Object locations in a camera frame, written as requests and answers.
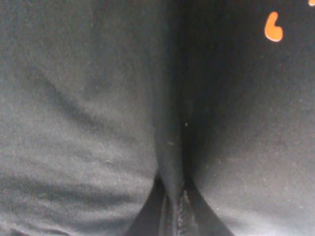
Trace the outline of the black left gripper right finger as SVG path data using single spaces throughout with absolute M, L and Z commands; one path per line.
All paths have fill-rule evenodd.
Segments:
M 185 188 L 194 213 L 200 236 L 233 236 L 231 230 L 209 207 L 192 179 L 186 180 Z

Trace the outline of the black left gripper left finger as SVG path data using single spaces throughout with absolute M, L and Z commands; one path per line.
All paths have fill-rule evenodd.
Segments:
M 144 206 L 126 232 L 126 236 L 158 236 L 164 194 L 163 183 L 157 177 Z

